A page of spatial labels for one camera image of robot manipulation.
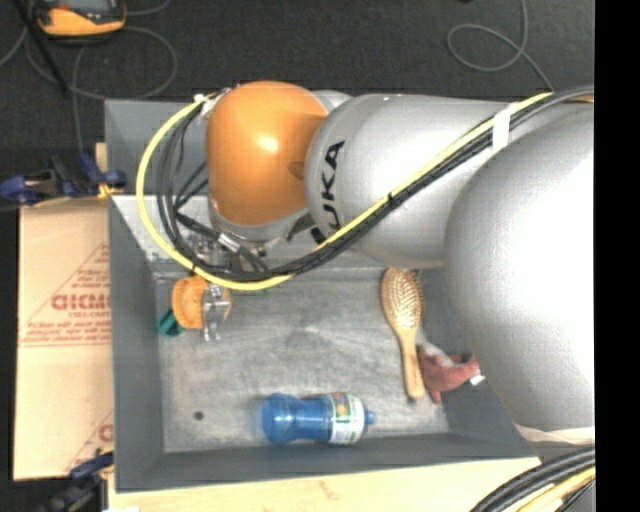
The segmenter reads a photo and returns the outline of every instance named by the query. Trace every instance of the black floor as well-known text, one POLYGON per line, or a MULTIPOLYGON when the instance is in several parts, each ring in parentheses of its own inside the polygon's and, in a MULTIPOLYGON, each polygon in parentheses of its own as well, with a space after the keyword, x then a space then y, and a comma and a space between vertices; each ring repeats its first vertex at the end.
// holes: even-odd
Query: black floor
MULTIPOLYGON (((138 11, 162 3, 129 0, 128 6, 138 11)), ((487 99, 519 99, 549 86, 560 90, 594 81, 595 0, 173 0, 157 14, 131 17, 128 26, 144 32, 128 30, 85 49, 47 45, 71 85, 77 64, 80 137, 72 100, 34 70, 25 45, 0 65, 0 179, 40 170, 52 154, 75 162, 79 147, 90 149, 100 141, 102 103, 87 94, 140 96, 168 78, 171 82, 159 97, 180 100, 258 79, 349 94, 383 90, 487 99), (454 58, 447 34, 463 23, 486 26, 520 44, 523 5, 525 52, 510 66, 481 72, 454 58), (147 30, 171 45, 175 76, 171 52, 147 30)), ((14 6, 5 0, 0 63, 22 27, 14 6)), ((454 44, 476 66, 500 66, 516 55, 508 43, 476 29, 457 32, 454 44)), ((29 47, 36 64, 44 66, 34 45, 29 47)), ((2 213, 0 220, 0 510, 21 511, 31 510, 64 482, 9 482, 15 214, 2 213)))

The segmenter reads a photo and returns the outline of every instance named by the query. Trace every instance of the plastic bottle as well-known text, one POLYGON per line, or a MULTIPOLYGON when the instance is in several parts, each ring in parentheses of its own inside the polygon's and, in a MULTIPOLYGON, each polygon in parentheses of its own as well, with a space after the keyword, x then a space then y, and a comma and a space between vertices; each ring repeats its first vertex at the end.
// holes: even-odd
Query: plastic bottle
POLYGON ((350 393, 326 393, 305 399, 274 393, 262 406, 262 429, 273 444, 296 439, 354 444, 374 423, 375 414, 350 393))

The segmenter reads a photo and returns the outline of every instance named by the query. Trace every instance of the wooden hairbrush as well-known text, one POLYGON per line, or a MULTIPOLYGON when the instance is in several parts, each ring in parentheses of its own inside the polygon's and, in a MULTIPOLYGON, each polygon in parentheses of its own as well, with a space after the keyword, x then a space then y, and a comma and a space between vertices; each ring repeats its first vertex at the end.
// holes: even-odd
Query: wooden hairbrush
POLYGON ((418 364, 416 334, 422 319, 424 295, 415 273, 397 268, 382 276, 382 308, 400 344, 405 390, 409 398, 425 395, 422 372, 418 364))

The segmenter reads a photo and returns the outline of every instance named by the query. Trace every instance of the pink object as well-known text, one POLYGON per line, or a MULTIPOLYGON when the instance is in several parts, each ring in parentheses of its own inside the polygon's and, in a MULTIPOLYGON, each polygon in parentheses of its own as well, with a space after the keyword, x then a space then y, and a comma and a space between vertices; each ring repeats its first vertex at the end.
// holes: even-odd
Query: pink object
POLYGON ((423 347, 418 347, 418 363, 422 371, 424 385, 434 403, 442 403, 442 393, 456 389, 480 371, 478 361, 472 357, 462 362, 460 354, 454 354, 453 365, 445 362, 441 356, 427 354, 423 347))

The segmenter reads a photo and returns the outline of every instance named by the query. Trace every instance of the yellow cable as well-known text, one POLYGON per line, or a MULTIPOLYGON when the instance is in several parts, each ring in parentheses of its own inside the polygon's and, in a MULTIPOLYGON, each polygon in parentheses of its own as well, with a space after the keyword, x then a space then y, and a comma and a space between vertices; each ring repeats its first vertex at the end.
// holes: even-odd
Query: yellow cable
MULTIPOLYGON (((551 93, 542 93, 518 103, 514 108, 514 110, 512 111, 512 114, 515 114, 517 112, 524 110, 525 108, 533 105, 534 103, 542 100, 543 98, 546 98, 550 94, 551 93)), ((169 131, 173 128, 173 126, 176 125, 180 120, 184 119, 187 115, 189 115, 194 109, 198 108, 203 101, 206 101, 207 98, 208 97, 196 100, 193 103, 187 105, 186 107, 176 112, 173 116, 169 118, 169 120, 167 120, 160 127, 160 129, 154 134, 154 136, 151 138, 151 141, 147 145, 142 155, 142 159, 140 160, 140 165, 138 166, 138 175, 136 178, 136 202, 138 205, 138 212, 140 214, 140 218, 142 220, 144 227, 149 232, 153 240, 158 244, 158 246, 165 253, 167 253, 168 256, 170 256, 172 259, 174 259, 176 262, 178 262, 185 268, 203 277, 207 281, 210 281, 219 286, 223 286, 233 290, 241 290, 241 291, 264 290, 266 288, 277 286, 287 281, 291 277, 293 277, 293 275, 278 276, 278 277, 264 279, 262 281, 245 283, 245 282, 231 281, 228 279, 222 279, 206 272, 202 268, 195 266, 191 260, 189 260, 182 254, 180 254, 167 240, 165 240, 162 237, 162 235, 158 232, 156 227, 151 222, 151 218, 149 216, 149 212, 147 210, 145 197, 144 197, 145 176, 147 173, 147 169, 149 167, 149 162, 151 161, 151 156, 155 152, 156 148, 158 147, 162 139, 165 137, 167 133, 169 133, 169 131)), ((453 144, 445 148, 443 151, 438 153, 433 159, 431 159, 427 164, 422 166, 412 176, 407 178, 400 185, 396 186, 390 192, 390 194, 394 196, 402 192, 405 188, 407 188, 413 182, 417 181, 418 179, 422 178, 423 176, 431 172, 434 168, 436 168, 439 164, 444 162, 456 151, 458 151, 459 149, 463 148, 466 144, 471 142, 474 138, 490 130, 493 127, 493 123, 494 123, 494 120, 493 118, 491 118, 485 121, 484 123, 482 123, 481 125, 477 126, 475 129, 469 131, 466 135, 464 135, 463 137, 455 141, 453 144)), ((357 226, 365 222, 373 214, 373 212, 375 212, 378 208, 384 205, 387 201, 388 201, 388 196, 385 196, 379 199, 375 204, 369 207, 366 211, 364 211, 363 213, 355 217, 353 220, 351 220, 349 223, 347 223, 345 226, 343 226, 341 229, 336 231, 333 235, 328 237, 323 243, 319 244, 314 249, 314 252, 338 240, 339 238, 343 237, 346 233, 348 233, 349 231, 353 230, 354 228, 356 228, 357 226)))
POLYGON ((176 251, 175 248, 169 242, 167 242, 158 232, 158 230, 153 225, 153 222, 151 222, 144 197, 144 181, 147 168, 149 167, 149 162, 151 161, 151 156, 153 155, 156 147, 160 144, 160 141, 171 130, 171 128, 173 128, 173 126, 178 123, 178 121, 184 119, 193 110, 200 106, 203 101, 205 101, 205 99, 195 101, 171 116, 169 120, 164 125, 162 125, 162 127, 154 134, 154 136, 151 138, 151 141, 149 142, 149 145, 146 147, 144 153, 142 154, 140 165, 138 166, 138 175, 136 177, 136 202, 138 205, 140 219, 142 220, 144 227, 147 229, 153 240, 164 252, 171 256, 171 258, 173 258, 176 262, 180 263, 183 267, 189 270, 193 270, 194 273, 205 278, 207 281, 234 290, 245 291, 261 290, 264 288, 276 286, 277 284, 280 284, 281 282, 289 279, 290 276, 274 277, 256 283, 238 283, 235 281, 220 279, 214 275, 209 274, 208 272, 205 272, 203 269, 194 266, 193 262, 189 258, 186 258, 178 251, 176 251))
POLYGON ((520 507, 517 512, 540 512, 554 501, 559 500, 587 485, 595 477, 596 467, 592 466, 581 473, 573 475, 561 483, 554 485, 548 491, 536 496, 524 506, 520 507))

